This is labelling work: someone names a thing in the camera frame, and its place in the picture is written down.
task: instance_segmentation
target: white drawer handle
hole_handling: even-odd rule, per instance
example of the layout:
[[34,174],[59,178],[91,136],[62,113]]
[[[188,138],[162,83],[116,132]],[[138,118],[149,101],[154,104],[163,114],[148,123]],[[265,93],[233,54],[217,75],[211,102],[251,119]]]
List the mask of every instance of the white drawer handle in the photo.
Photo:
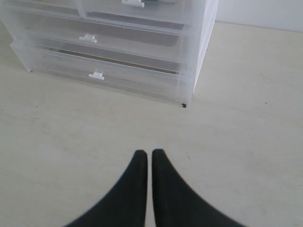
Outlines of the white drawer handle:
[[122,4],[141,8],[144,8],[145,6],[144,2],[141,2],[141,0],[122,0]]
[[82,41],[97,43],[97,40],[94,35],[86,34],[85,36],[80,36],[79,39]]
[[105,79],[103,76],[103,73],[101,73],[101,72],[94,72],[94,74],[89,74],[89,77],[93,78],[93,79],[100,79],[100,80]]

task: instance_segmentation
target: floor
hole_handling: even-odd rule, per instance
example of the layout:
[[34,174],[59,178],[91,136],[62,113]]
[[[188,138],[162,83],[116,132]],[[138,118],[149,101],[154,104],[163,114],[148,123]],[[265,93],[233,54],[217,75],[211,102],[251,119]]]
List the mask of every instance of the floor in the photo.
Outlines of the floor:
[[[189,108],[28,73],[0,24],[0,223],[60,227],[136,149],[249,227],[303,227],[303,34],[216,23]],[[147,227],[154,226],[151,184]]]

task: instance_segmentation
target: drawer handle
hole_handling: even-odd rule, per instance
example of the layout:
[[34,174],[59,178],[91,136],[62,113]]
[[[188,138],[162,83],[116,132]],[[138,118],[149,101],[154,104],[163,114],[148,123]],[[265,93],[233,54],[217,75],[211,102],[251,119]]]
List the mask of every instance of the drawer handle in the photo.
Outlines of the drawer handle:
[[94,35],[86,34],[85,36],[80,36],[79,39],[81,41],[88,41],[88,42],[92,42],[92,43],[97,43],[97,40],[96,40]]
[[93,79],[100,79],[100,80],[105,79],[103,76],[103,73],[101,73],[101,72],[94,72],[94,74],[89,74],[89,77],[93,78]]
[[122,4],[141,8],[144,8],[145,6],[144,2],[141,2],[141,0],[122,0]]

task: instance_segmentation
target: white wall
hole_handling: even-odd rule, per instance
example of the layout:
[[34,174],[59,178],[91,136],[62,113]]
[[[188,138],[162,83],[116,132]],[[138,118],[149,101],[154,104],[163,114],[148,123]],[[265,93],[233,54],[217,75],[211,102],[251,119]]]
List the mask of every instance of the white wall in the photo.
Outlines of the white wall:
[[303,0],[219,0],[217,21],[303,32]]

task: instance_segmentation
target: transparent storage drawers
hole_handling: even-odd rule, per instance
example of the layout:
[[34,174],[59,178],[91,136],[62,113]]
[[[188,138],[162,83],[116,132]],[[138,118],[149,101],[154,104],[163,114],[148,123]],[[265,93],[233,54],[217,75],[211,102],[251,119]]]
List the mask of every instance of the transparent storage drawers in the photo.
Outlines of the transparent storage drawers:
[[0,19],[29,71],[189,104],[218,0],[125,1],[0,0]]

